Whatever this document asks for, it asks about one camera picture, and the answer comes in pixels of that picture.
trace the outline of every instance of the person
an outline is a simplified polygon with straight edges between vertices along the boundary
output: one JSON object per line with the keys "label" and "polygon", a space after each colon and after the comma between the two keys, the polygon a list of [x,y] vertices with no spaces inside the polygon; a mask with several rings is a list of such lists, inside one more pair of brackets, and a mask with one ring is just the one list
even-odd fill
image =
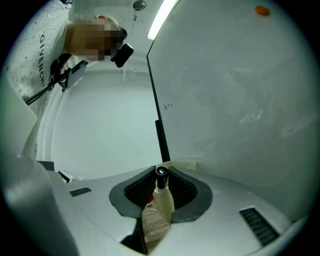
{"label": "person", "polygon": [[[119,25],[108,15],[70,22],[71,4],[60,0],[47,2],[28,22],[11,47],[2,68],[11,85],[25,100],[41,91],[50,82],[52,63],[62,54],[83,60],[106,60],[119,48]],[[51,92],[29,105],[38,117],[23,155],[36,158],[39,124]]]}

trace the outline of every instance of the cable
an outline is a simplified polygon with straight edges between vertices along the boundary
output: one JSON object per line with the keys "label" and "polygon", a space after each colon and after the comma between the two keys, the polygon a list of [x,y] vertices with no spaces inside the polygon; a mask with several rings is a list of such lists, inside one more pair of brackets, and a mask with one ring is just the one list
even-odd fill
{"label": "cable", "polygon": [[148,209],[147,206],[144,207],[147,211],[156,211],[156,209]]}
{"label": "cable", "polygon": [[27,98],[24,102],[29,106],[30,104],[34,103],[37,99],[39,99],[42,95],[46,93],[53,85],[50,84],[43,90],[37,92],[35,95],[31,96],[30,98]]}

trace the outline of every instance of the black wire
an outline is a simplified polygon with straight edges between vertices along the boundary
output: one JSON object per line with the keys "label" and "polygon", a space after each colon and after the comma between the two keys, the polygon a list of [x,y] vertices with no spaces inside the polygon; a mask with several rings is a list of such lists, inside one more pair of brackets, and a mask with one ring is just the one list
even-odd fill
{"label": "black wire", "polygon": [[46,93],[53,85],[50,84],[43,90],[37,92],[35,95],[31,96],[30,98],[27,98],[24,102],[29,106],[30,104],[34,103],[37,99],[39,99],[42,95]]}

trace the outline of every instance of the white surface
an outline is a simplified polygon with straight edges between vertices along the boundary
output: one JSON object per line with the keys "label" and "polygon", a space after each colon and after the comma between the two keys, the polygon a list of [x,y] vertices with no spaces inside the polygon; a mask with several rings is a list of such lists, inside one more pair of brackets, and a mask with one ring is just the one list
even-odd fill
{"label": "white surface", "polygon": [[56,169],[90,180],[161,163],[148,75],[123,84],[121,73],[86,73],[65,93],[52,136]]}
{"label": "white surface", "polygon": [[21,155],[37,117],[3,73],[0,73],[0,118],[0,151]]}
{"label": "white surface", "polygon": [[49,94],[48,104],[43,113],[37,134],[36,160],[52,161],[52,140],[61,102],[65,94],[57,83]]}
{"label": "white surface", "polygon": [[261,0],[184,0],[168,20],[149,61],[171,160],[196,161],[303,217],[320,180],[320,79],[301,32]]}
{"label": "white surface", "polygon": [[[55,201],[59,207],[60,213],[69,228],[80,256],[87,255],[130,255],[140,256],[141,254],[122,245],[108,233],[101,230],[91,219],[82,211],[77,203],[71,197],[68,186],[72,183],[63,183],[60,175],[56,172],[49,172],[49,177],[53,186],[53,194]],[[129,227],[134,227],[135,220],[122,217],[125,222],[132,223]]]}
{"label": "white surface", "polygon": [[[213,201],[208,210],[197,220],[172,224],[171,229],[150,255],[163,256],[170,252],[170,255],[183,256],[194,254],[244,256],[254,253],[262,246],[239,213],[240,210],[252,206],[279,234],[283,234],[290,227],[291,223],[282,213],[246,186],[198,171],[180,168],[179,170],[206,182],[212,190]],[[85,238],[95,237],[99,233],[97,230],[84,229],[84,223],[88,220],[117,242],[132,233],[136,220],[121,216],[112,206],[108,195],[113,186],[141,171],[144,170],[67,184],[62,183],[57,173],[49,173],[55,200],[70,232],[74,235],[76,244],[79,245],[80,253],[84,250],[84,245],[80,243]],[[71,197],[68,192],[84,187],[92,191],[75,197]],[[92,243],[90,239],[85,241],[85,245],[90,242]]]}

